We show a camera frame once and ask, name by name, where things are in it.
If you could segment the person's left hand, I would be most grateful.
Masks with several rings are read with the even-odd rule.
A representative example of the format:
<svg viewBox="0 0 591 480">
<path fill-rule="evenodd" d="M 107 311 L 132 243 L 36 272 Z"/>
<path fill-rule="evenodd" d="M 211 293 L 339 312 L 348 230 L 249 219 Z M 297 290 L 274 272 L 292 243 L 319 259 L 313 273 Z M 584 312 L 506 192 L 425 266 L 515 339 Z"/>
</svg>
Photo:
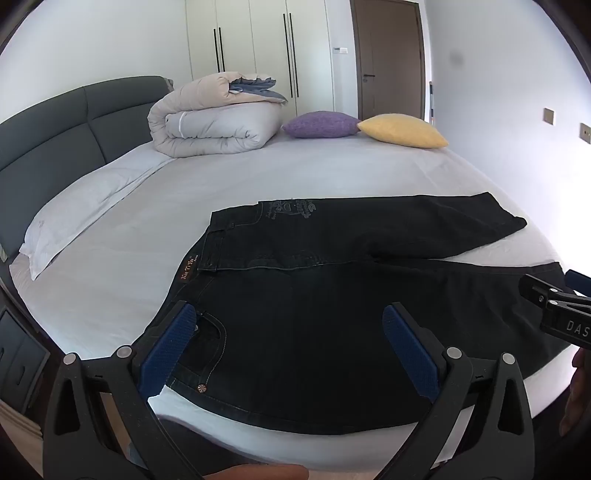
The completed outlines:
<svg viewBox="0 0 591 480">
<path fill-rule="evenodd" d="M 239 465 L 206 475 L 206 480 L 308 480 L 310 472 L 301 465 Z"/>
</svg>

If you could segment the person's right hand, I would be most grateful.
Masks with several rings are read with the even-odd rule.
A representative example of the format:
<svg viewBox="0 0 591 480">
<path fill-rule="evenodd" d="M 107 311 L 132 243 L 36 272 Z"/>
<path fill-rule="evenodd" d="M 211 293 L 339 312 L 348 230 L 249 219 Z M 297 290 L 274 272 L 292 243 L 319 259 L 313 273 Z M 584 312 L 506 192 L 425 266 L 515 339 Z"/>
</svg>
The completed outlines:
<svg viewBox="0 0 591 480">
<path fill-rule="evenodd" d="M 585 399 L 590 374 L 586 369 L 586 361 L 590 352 L 580 348 L 573 357 L 572 366 L 575 373 L 571 379 L 569 397 L 565 406 L 563 418 L 559 424 L 559 435 L 564 437 L 580 421 L 586 410 L 588 401 Z"/>
</svg>

